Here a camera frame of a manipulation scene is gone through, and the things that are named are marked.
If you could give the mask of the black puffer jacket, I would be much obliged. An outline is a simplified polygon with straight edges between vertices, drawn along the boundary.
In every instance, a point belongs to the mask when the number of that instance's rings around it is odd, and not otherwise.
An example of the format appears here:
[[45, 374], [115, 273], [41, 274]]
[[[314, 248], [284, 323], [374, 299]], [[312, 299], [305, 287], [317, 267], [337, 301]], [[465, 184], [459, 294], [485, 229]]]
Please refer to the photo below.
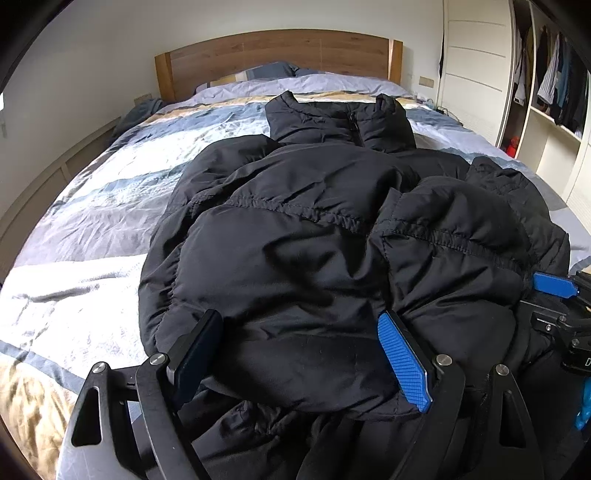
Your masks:
[[141, 341], [168, 351], [221, 314], [208, 375], [182, 411], [214, 479], [385, 479], [416, 427], [377, 335], [391, 310], [464, 370], [464, 411], [504, 363], [559, 471], [579, 380], [518, 326], [532, 275], [565, 275], [567, 233], [521, 172], [416, 146], [405, 109], [266, 105], [270, 133], [225, 139], [185, 168], [139, 284]]

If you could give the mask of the hanging clothes in wardrobe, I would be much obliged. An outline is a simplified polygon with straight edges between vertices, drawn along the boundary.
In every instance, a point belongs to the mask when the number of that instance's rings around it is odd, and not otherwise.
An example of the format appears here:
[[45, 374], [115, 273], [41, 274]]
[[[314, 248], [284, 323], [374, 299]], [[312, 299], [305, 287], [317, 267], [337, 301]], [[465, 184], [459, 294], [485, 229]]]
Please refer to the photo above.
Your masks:
[[538, 31], [537, 50], [533, 29], [517, 31], [513, 102], [524, 106], [535, 87], [534, 106], [581, 137], [587, 110], [588, 82], [585, 66], [562, 33], [552, 34], [543, 25]]

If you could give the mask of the striped duvet cover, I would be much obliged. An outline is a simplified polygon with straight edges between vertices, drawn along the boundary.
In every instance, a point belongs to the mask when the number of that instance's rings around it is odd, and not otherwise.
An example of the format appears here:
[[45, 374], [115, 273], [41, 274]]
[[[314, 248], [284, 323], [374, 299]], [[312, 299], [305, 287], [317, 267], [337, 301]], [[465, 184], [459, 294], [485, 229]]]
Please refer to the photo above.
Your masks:
[[301, 101], [396, 97], [422, 148], [520, 169], [485, 138], [376, 78], [308, 74], [200, 89], [172, 102], [99, 153], [32, 230], [1, 289], [1, 417], [43, 479], [84, 378], [97, 361], [139, 363], [137, 287], [148, 241], [187, 162], [214, 141], [266, 134], [263, 106], [284, 91]]

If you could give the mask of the red box in wardrobe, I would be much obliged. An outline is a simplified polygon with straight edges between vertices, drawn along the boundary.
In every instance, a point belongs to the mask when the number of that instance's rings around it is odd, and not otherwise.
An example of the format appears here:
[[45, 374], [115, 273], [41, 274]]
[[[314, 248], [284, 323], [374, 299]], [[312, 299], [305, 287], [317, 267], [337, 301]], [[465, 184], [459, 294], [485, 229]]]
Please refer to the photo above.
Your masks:
[[520, 143], [520, 138], [518, 136], [512, 137], [509, 140], [508, 144], [506, 145], [505, 153], [511, 158], [516, 158], [517, 151], [519, 148], [519, 143]]

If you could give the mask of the white built-in wardrobe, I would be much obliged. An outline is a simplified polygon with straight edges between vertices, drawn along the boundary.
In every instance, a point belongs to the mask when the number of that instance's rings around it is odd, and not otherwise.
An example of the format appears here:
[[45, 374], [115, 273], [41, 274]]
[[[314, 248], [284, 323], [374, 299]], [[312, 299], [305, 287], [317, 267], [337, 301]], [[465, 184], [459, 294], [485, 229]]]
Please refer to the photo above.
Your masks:
[[444, 2], [437, 103], [590, 225], [590, 72], [533, 2]]

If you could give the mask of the dark cloth beside bed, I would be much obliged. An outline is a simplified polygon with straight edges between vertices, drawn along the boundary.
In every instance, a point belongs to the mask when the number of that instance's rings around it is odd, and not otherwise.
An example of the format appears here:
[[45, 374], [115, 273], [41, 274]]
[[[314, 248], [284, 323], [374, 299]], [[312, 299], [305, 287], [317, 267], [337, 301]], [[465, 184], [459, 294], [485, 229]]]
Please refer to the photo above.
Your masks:
[[147, 120], [165, 106], [160, 98], [151, 98], [140, 102], [121, 117], [113, 129], [111, 141], [114, 142], [129, 129]]

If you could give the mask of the wooden headboard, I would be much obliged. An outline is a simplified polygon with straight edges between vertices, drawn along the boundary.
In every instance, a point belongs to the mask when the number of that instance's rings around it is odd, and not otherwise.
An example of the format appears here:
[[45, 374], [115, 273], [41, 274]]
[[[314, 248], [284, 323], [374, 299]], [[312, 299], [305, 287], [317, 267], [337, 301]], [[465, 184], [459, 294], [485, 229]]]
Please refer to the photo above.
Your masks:
[[400, 40], [321, 29], [223, 36], [154, 57], [159, 95], [172, 103], [190, 98], [201, 84], [276, 61], [401, 84], [403, 60], [404, 43]]

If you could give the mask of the blue grey pillow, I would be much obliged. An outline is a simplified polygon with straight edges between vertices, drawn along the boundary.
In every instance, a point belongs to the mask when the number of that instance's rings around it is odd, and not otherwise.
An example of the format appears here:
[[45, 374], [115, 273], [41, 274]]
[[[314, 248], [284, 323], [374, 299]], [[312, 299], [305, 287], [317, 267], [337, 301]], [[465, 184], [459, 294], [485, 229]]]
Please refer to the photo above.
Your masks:
[[281, 78], [294, 78], [310, 74], [318, 74], [318, 70], [300, 67], [284, 61], [266, 63], [236, 73], [231, 73], [221, 78], [206, 82], [200, 88], [221, 86], [229, 83], [245, 82], [250, 80], [273, 80]]

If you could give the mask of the wall socket plate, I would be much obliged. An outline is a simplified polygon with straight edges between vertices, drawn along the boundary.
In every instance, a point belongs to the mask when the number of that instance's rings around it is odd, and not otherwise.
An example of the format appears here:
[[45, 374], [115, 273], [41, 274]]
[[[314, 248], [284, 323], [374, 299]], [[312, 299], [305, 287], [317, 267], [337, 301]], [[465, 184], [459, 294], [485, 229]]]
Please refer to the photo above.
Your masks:
[[429, 77], [421, 76], [419, 78], [419, 85], [427, 88], [434, 88], [435, 87], [435, 80]]

